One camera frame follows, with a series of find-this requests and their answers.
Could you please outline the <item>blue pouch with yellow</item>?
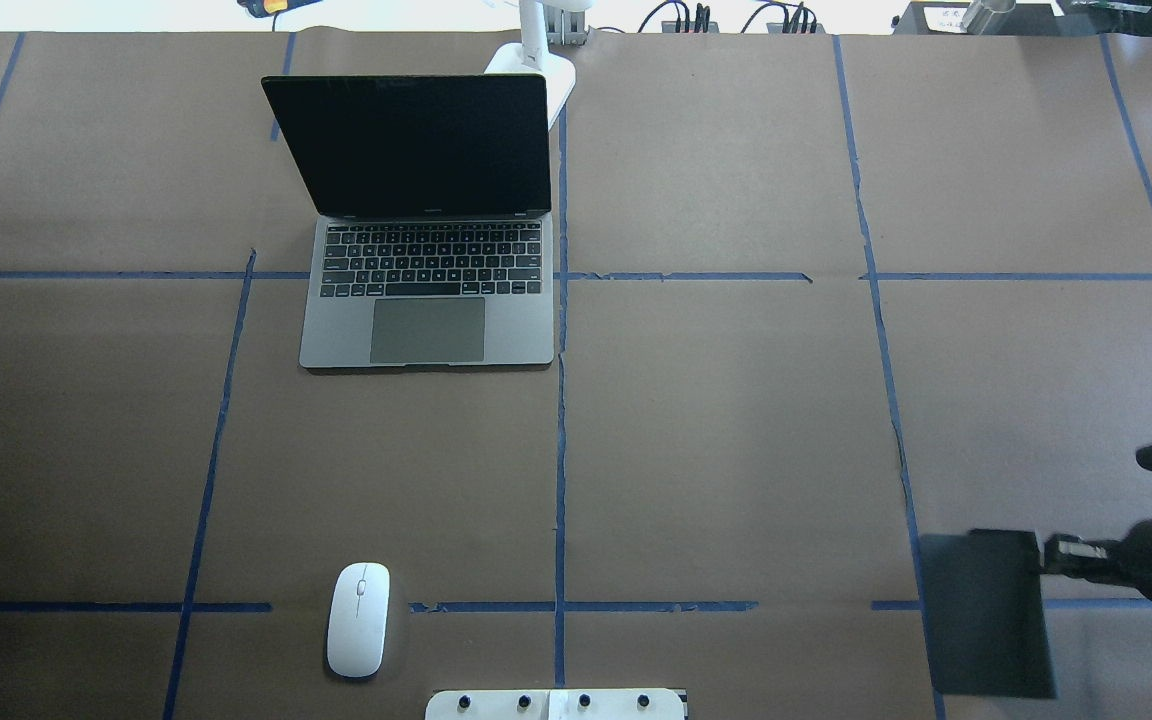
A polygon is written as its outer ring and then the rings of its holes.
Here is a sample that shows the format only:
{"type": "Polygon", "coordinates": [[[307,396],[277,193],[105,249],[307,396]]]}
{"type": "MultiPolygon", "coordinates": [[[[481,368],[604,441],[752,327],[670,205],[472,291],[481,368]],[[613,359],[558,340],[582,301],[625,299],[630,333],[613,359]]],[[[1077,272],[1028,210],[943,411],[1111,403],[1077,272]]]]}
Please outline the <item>blue pouch with yellow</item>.
{"type": "Polygon", "coordinates": [[[319,3],[319,0],[237,0],[236,3],[252,18],[273,18],[274,15],[301,9],[302,6],[319,3]]]}

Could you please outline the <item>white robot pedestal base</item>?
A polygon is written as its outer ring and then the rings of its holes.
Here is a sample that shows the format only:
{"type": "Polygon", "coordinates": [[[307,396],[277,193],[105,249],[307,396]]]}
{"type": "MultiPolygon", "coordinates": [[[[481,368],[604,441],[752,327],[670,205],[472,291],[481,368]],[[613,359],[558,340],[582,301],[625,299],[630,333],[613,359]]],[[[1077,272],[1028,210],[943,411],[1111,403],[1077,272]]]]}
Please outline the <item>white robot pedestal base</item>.
{"type": "Polygon", "coordinates": [[[689,719],[685,694],[660,687],[461,689],[430,697],[425,719],[689,719]]]}

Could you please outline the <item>grey laptop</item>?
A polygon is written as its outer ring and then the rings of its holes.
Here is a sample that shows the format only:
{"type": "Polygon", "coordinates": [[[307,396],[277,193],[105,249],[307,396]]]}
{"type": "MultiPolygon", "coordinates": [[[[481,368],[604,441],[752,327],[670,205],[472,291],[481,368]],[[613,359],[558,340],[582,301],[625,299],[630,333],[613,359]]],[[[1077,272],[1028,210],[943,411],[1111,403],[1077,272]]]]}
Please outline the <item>grey laptop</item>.
{"type": "Polygon", "coordinates": [[[268,76],[262,91],[317,213],[302,367],[554,361],[540,74],[268,76]]]}

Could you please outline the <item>white computer mouse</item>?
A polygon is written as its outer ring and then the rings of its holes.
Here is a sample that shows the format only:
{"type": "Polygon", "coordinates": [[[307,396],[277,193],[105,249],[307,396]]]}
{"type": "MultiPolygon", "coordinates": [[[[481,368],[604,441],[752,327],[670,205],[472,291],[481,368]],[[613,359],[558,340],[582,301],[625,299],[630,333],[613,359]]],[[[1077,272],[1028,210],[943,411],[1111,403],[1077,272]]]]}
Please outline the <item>white computer mouse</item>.
{"type": "Polygon", "coordinates": [[[353,562],[338,574],[326,626],[326,664],[343,679],[376,675],[387,646],[391,571],[353,562]]]}

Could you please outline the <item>silver metal cylinder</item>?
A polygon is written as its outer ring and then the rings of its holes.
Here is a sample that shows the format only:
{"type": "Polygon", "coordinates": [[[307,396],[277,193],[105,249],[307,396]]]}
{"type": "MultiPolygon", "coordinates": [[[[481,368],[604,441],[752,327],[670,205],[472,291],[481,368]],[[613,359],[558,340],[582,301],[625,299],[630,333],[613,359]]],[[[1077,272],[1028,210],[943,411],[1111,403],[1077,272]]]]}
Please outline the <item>silver metal cylinder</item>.
{"type": "Polygon", "coordinates": [[[968,35],[1001,35],[1016,5],[1015,0],[970,1],[958,26],[968,35]]]}

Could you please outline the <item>black mouse pad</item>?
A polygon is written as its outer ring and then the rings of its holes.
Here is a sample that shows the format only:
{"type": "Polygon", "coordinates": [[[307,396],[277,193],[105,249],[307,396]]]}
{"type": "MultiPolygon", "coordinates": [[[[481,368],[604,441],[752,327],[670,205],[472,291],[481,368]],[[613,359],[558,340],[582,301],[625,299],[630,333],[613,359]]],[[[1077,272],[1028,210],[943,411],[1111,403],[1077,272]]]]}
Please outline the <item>black mouse pad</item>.
{"type": "Polygon", "coordinates": [[[924,535],[919,558],[935,691],[1056,700],[1036,535],[924,535]]]}

